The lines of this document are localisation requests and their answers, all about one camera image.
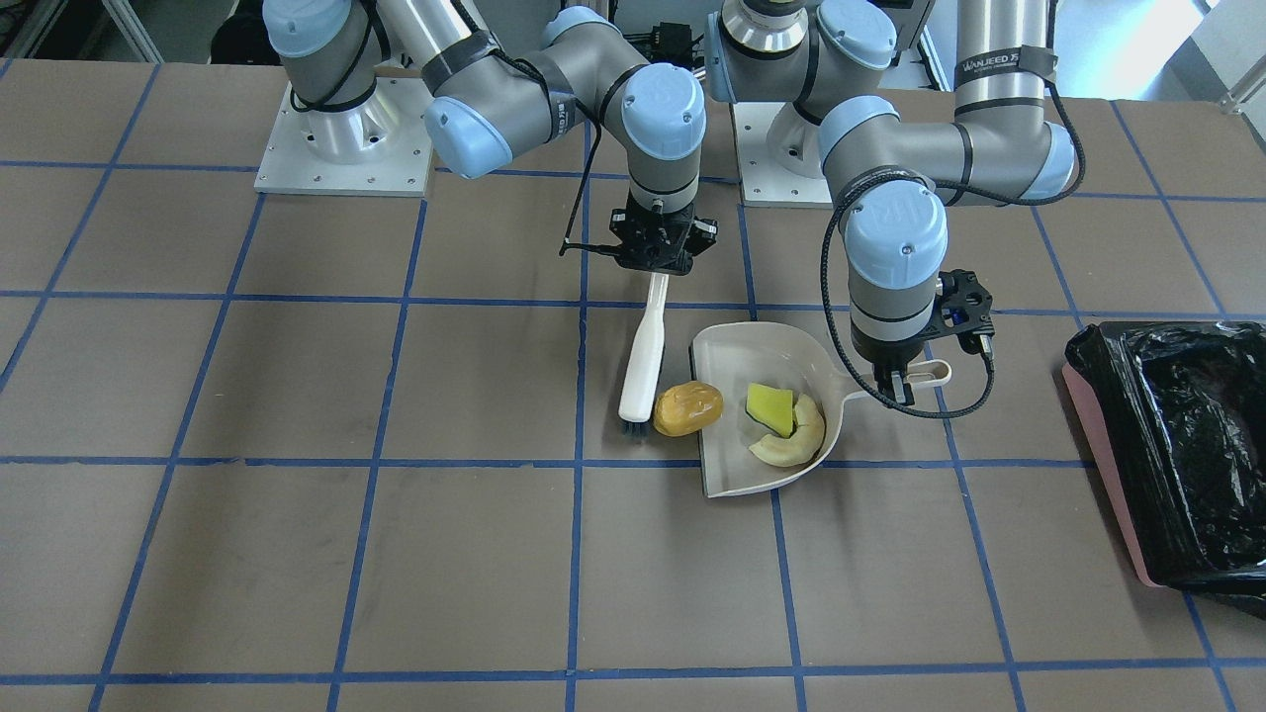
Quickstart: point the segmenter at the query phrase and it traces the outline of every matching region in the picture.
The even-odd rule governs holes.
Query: light blue cap
[[[647,65],[624,85],[624,130],[643,153],[685,158],[704,141],[708,114],[695,75],[668,63]]]
[[[437,98],[422,118],[436,152],[462,177],[480,177],[514,160],[501,132],[482,114],[451,96]]]
[[[557,16],[555,16],[555,19],[546,24],[546,29],[541,34],[541,46],[549,47],[562,33],[576,25],[587,23],[603,23],[609,28],[615,28],[615,25],[606,22],[606,18],[599,15],[589,8],[584,5],[572,5],[571,8],[565,8]]]
[[[1020,198],[1025,200],[1042,200],[1063,190],[1069,179],[1072,177],[1072,165],[1076,152],[1072,149],[1072,138],[1069,129],[1060,124],[1046,122],[1051,129],[1051,149],[1046,155],[1046,163],[1033,179],[1033,185],[1024,191]]]
[[[866,281],[910,289],[941,270],[950,247],[946,208],[923,184],[895,180],[866,191],[848,215],[844,250]]]
[[[263,24],[268,42],[282,57],[306,57],[343,29],[352,0],[267,0]]]
[[[819,156],[822,156],[822,162],[827,162],[830,149],[848,136],[848,132],[875,117],[885,114],[901,118],[901,114],[898,114],[896,109],[886,99],[872,95],[853,96],[832,109],[827,114],[827,118],[822,120],[822,125],[818,127],[818,151]]]
[[[708,95],[723,104],[737,104],[720,43],[720,13],[708,15],[708,24],[704,25],[704,67],[708,68]]]
[[[896,27],[866,0],[825,0],[818,6],[822,34],[858,65],[886,70],[896,52]]]

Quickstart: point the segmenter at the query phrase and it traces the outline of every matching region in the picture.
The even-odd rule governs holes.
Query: white robot link
[[[311,119],[314,151],[365,143],[385,111],[375,66],[387,37],[422,70],[434,96],[423,115],[441,158],[477,179],[556,141],[587,118],[628,153],[628,198],[613,210],[617,245],[580,245],[651,272],[620,400],[625,423],[651,419],[663,351],[668,275],[686,275],[717,238],[695,215],[706,132],[696,76],[647,63],[605,18],[584,6],[549,22],[539,52],[511,58],[473,0],[267,0],[265,20]],[[866,0],[724,0],[704,32],[710,95],[785,101],[770,146],[786,170],[822,179],[834,214],[823,241],[828,327],[852,376],[889,408],[917,417],[906,366],[931,340],[956,336],[982,356],[993,384],[991,296],[976,275],[941,271],[946,205],[1037,205],[1072,193],[1084,156],[1055,90],[1053,0],[960,0],[955,120],[905,124],[875,95],[896,52],[896,29]],[[1063,125],[1044,120],[1050,90]],[[1074,166],[1079,172],[1069,185]],[[844,355],[827,290],[836,229],[848,260],[851,337],[874,384]]]

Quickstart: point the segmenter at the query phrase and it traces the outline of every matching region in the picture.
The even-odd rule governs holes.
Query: white dustpan
[[[720,419],[699,433],[708,497],[767,492],[795,481],[822,464],[836,446],[844,403],[870,398],[836,367],[818,340],[786,324],[742,322],[705,328],[691,345],[691,361],[695,378],[715,386],[725,399]],[[914,390],[944,385],[951,374],[950,364],[941,360],[909,366]],[[808,393],[818,402],[827,437],[813,460],[798,467],[775,467],[747,450],[770,432],[746,413],[747,385],[753,381]]]

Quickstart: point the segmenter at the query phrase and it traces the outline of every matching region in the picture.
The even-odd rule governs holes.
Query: metal base plate
[[[830,208],[825,179],[806,179],[774,160],[765,137],[780,103],[734,104],[734,144],[738,174],[743,180],[743,204],[753,208]]]
[[[290,86],[281,96],[277,120],[268,147],[254,176],[260,193],[292,195],[381,195],[423,198],[432,170],[430,137],[422,114],[432,96],[420,79],[379,79],[379,91],[401,113],[394,143],[380,161],[339,165],[318,157],[308,148],[308,124],[290,108]]]

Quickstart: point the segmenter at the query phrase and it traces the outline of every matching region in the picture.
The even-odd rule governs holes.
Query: black trash bag
[[[1148,576],[1263,617],[1266,329],[1105,323],[1065,356],[1104,412]]]

